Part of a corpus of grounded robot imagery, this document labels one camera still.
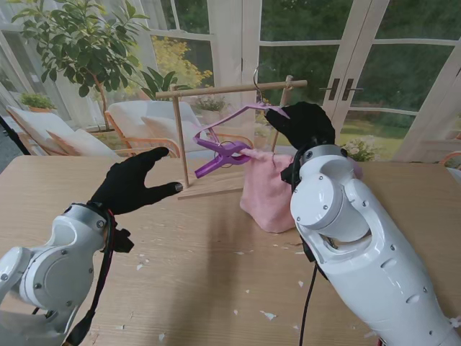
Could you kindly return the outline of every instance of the black glove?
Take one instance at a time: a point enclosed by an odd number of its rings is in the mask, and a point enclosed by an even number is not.
[[[290,119],[275,110],[268,111],[266,119],[277,131],[283,133],[297,150],[313,141],[313,138],[316,138],[316,143],[312,146],[334,144],[334,127],[319,105],[298,102],[296,105],[282,109]]]
[[[167,148],[155,148],[130,157],[120,164],[114,164],[89,202],[101,203],[103,208],[108,208],[114,215],[119,215],[144,205],[157,203],[165,197],[182,191],[179,182],[150,188],[144,185],[147,173],[156,161],[168,153]]]

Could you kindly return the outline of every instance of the table surface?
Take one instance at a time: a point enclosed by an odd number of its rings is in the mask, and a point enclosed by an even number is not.
[[[88,200],[112,163],[90,157],[15,159],[0,174],[0,254],[13,246],[44,244],[53,219],[70,203]],[[425,261],[445,314],[458,316],[460,187],[435,164],[362,167],[364,181]],[[147,185],[181,174],[178,159],[164,159],[148,175]],[[259,229],[239,208],[240,194],[169,198],[118,216],[135,247],[114,256],[83,345],[297,345],[294,326],[300,326],[313,264],[296,254],[302,251],[296,231],[273,235]],[[100,253],[95,262],[98,267]],[[89,299],[78,320],[88,306]],[[13,300],[2,309],[32,310]],[[277,317],[270,321],[260,311]],[[318,277],[305,344],[376,345],[375,337],[364,337],[368,331]]]

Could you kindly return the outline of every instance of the paper scrap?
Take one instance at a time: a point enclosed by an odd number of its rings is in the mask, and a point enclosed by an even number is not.
[[[461,316],[455,319],[449,319],[449,322],[452,324],[453,328],[459,328],[461,327]]]
[[[262,310],[259,310],[260,313],[266,315],[266,317],[271,321],[273,320],[275,317],[277,317],[277,315],[274,315],[274,314],[271,314],[270,312],[265,312],[265,311],[262,311]]]
[[[375,336],[376,336],[376,332],[371,331],[370,333],[366,333],[363,337],[367,339],[369,337],[375,337]]]

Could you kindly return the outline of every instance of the wooden rod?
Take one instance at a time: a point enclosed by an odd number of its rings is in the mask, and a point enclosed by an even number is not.
[[[285,79],[285,83],[289,84],[293,80],[293,76],[288,75]],[[283,88],[282,98],[280,99],[280,107],[284,107],[290,101],[290,94],[291,94],[291,87]],[[279,138],[279,131],[275,130],[274,140],[272,141],[271,151],[275,150],[275,144],[277,143],[277,139]]]
[[[176,90],[176,84],[172,84],[170,86],[170,90],[171,93],[174,93],[174,91]],[[189,188],[189,175],[187,174],[186,150],[184,148],[184,137],[182,135],[181,113],[179,111],[179,98],[177,95],[173,96],[172,98],[174,118],[176,119],[176,126],[178,128],[179,151],[181,153],[182,168],[184,170],[184,189],[187,189]]]
[[[276,81],[274,83],[261,83],[258,84],[260,90],[270,89],[284,89],[284,88],[303,88],[308,85],[308,81]],[[177,90],[170,92],[156,92],[157,99],[168,97],[182,97],[182,96],[197,96],[197,95],[210,95],[210,94],[224,94],[226,92],[250,92],[256,90],[254,84],[234,85],[234,86],[221,86],[218,88],[204,88],[204,89],[190,89],[190,90]]]

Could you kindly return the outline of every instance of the pink towel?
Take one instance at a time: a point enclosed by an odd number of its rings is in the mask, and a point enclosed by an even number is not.
[[[295,227],[290,212],[291,186],[280,179],[293,157],[244,149],[252,160],[245,164],[245,182],[240,207],[266,232],[282,233]]]

